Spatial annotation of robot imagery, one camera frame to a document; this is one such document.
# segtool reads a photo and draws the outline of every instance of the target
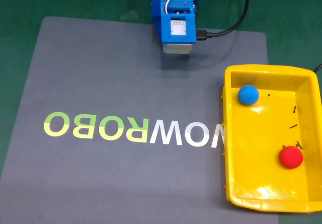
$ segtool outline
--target blue ball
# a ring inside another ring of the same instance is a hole
[[[238,92],[238,99],[240,103],[250,106],[258,101],[260,94],[256,87],[247,85],[240,88]]]

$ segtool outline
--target ball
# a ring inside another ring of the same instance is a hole
[[[259,97],[257,88],[251,85],[243,86],[238,92],[239,101],[246,106],[255,104]]]
[[[288,169],[295,169],[303,162],[303,153],[297,147],[287,146],[280,151],[280,163]]]

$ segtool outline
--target white letter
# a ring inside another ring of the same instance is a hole
[[[191,129],[193,127],[201,127],[203,130],[204,136],[200,142],[194,142],[191,139]],[[209,140],[209,129],[205,124],[203,124],[201,122],[193,122],[187,126],[186,131],[185,131],[185,137],[186,137],[188,144],[190,144],[194,147],[201,147],[201,146],[205,145]]]
[[[212,141],[211,147],[217,147],[219,133],[221,134],[222,142],[225,145],[225,137],[224,137],[223,126],[221,124],[217,124],[216,129],[215,129],[215,135],[213,136],[213,141]]]
[[[156,135],[157,135],[157,132],[158,132],[159,128],[160,128],[163,144],[169,144],[170,143],[170,139],[171,139],[171,136],[172,136],[173,129],[175,129],[177,145],[182,145],[178,121],[172,121],[171,122],[169,131],[168,131],[168,133],[166,135],[163,120],[157,120],[156,121],[155,126],[154,126],[154,130],[153,130],[153,133],[152,133],[152,136],[151,136],[151,139],[150,139],[150,143],[155,143]]]

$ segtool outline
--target yellow letter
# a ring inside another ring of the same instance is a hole
[[[117,130],[116,134],[114,134],[113,136],[107,135],[105,133],[105,125],[110,120],[114,120],[118,124],[118,130]],[[108,117],[103,118],[103,120],[100,123],[100,127],[99,127],[101,137],[106,140],[118,139],[122,135],[123,130],[124,130],[124,123],[121,118],[116,117],[116,116],[108,116]]]
[[[62,117],[62,119],[64,120],[64,125],[60,131],[53,132],[50,129],[50,122],[54,117],[57,117],[57,116]],[[47,133],[49,136],[52,136],[52,137],[62,136],[64,133],[67,132],[68,127],[69,127],[69,117],[63,112],[51,113],[48,117],[46,117],[45,122],[44,122],[45,133]]]
[[[126,132],[126,137],[128,140],[132,142],[146,142],[147,140],[147,129],[149,127],[149,119],[144,118],[143,119],[143,127],[139,127],[137,123],[135,122],[133,117],[128,117],[130,123],[132,124],[132,128],[128,129]],[[133,132],[142,132],[142,137],[133,137]]]
[[[80,123],[82,118],[89,118],[90,123],[89,124]],[[79,138],[93,138],[95,121],[96,121],[96,115],[90,115],[90,114],[77,115],[74,119],[74,123],[77,125],[77,127],[74,128],[72,133],[74,134],[75,137],[79,137]],[[79,130],[82,128],[88,129],[89,132],[87,134],[79,133]]]

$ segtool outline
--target black cable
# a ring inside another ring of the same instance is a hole
[[[235,23],[232,27],[230,27],[227,30],[218,32],[218,33],[211,33],[211,32],[207,32],[204,29],[197,29],[197,32],[196,32],[197,33],[197,40],[206,40],[208,38],[214,38],[214,37],[223,36],[225,34],[229,34],[231,31],[233,31],[236,28],[238,28],[238,26],[243,22],[243,20],[246,17],[249,3],[250,3],[250,0],[246,0],[245,1],[245,7],[244,7],[243,14],[241,15],[241,17],[239,18],[239,20],[237,21],[237,23]]]
[[[322,69],[322,64],[320,64],[313,72],[317,73],[320,69]]]

